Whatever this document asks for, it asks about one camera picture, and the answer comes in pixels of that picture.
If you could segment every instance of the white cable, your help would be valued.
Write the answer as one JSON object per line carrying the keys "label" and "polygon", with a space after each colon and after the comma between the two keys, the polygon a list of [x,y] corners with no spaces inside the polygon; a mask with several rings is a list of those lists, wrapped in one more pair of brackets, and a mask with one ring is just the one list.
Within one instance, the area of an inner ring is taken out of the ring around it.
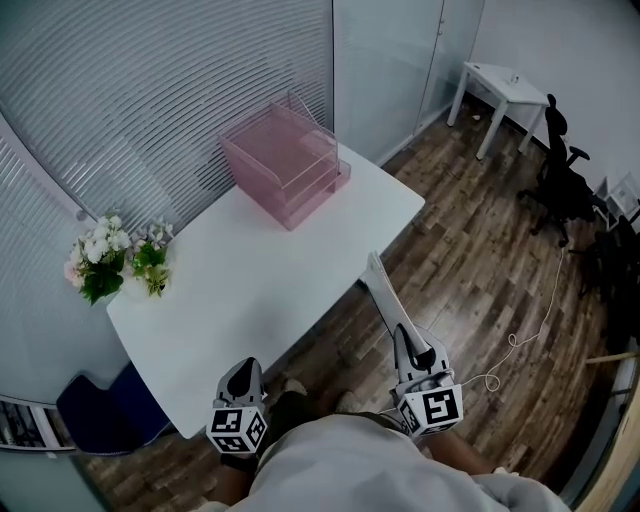
{"label": "white cable", "polygon": [[[549,303],[549,309],[547,310],[547,314],[544,316],[544,319],[540,324],[540,329],[538,330],[538,332],[533,336],[531,336],[531,338],[528,338],[521,342],[518,342],[516,335],[514,333],[509,334],[509,337],[507,338],[507,340],[509,341],[509,345],[511,345],[511,348],[509,349],[509,352],[507,353],[507,355],[504,356],[500,360],[500,362],[494,365],[487,373],[481,373],[480,375],[476,375],[475,377],[470,378],[468,381],[464,382],[462,386],[466,386],[467,384],[473,382],[474,380],[484,377],[484,387],[487,388],[487,391],[489,391],[490,393],[495,393],[496,391],[498,391],[498,389],[500,389],[500,379],[493,374],[493,371],[496,368],[498,368],[502,363],[504,363],[507,359],[509,359],[509,357],[511,356],[511,354],[513,354],[513,351],[516,348],[521,347],[525,343],[529,343],[530,341],[540,336],[540,333],[542,332],[542,326],[547,321],[547,318],[549,318],[549,314],[551,313],[551,308],[553,306],[553,298],[555,297],[556,289],[558,288],[558,279],[560,277],[560,269],[562,267],[563,259],[564,259],[564,249],[562,249],[562,251],[560,252],[560,263],[558,263],[558,271],[556,272],[556,282],[553,285],[553,292],[551,293],[551,302]],[[496,382],[496,385],[493,388],[489,385],[489,383],[491,382],[490,379],[494,379]]]}

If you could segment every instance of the pink transparent drawer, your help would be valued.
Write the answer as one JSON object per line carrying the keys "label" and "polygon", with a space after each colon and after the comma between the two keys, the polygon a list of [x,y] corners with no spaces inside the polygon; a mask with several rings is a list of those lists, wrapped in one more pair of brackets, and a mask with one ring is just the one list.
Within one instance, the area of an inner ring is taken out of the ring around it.
{"label": "pink transparent drawer", "polygon": [[220,142],[238,186],[290,230],[350,176],[335,136],[292,94],[249,114]]}

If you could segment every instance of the blue chair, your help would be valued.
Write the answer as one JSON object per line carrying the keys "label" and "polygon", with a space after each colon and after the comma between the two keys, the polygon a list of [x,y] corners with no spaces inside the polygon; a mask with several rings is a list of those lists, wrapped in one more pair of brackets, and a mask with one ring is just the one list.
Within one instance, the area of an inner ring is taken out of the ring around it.
{"label": "blue chair", "polygon": [[170,424],[133,363],[108,390],[78,375],[62,392],[57,406],[76,446],[92,455],[131,453],[152,443]]}

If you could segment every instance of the glass door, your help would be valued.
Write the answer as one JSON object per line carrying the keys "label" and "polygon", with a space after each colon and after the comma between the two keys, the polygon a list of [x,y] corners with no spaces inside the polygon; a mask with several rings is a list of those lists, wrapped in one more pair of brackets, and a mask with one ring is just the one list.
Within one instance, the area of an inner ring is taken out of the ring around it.
{"label": "glass door", "polygon": [[456,94],[462,63],[469,60],[476,39],[484,2],[445,0],[424,92],[416,134],[448,109]]}
{"label": "glass door", "polygon": [[383,163],[413,137],[442,0],[335,0],[335,132]]}

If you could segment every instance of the white shirt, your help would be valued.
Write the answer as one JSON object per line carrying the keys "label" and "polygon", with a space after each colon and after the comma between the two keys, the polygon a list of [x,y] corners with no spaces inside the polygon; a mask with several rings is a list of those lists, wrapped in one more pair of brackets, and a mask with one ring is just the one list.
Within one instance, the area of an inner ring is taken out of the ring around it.
{"label": "white shirt", "polygon": [[[228,509],[210,503],[198,512]],[[425,458],[409,438],[366,418],[305,423],[262,459],[229,512],[568,512],[547,487],[516,475],[471,477]]]}

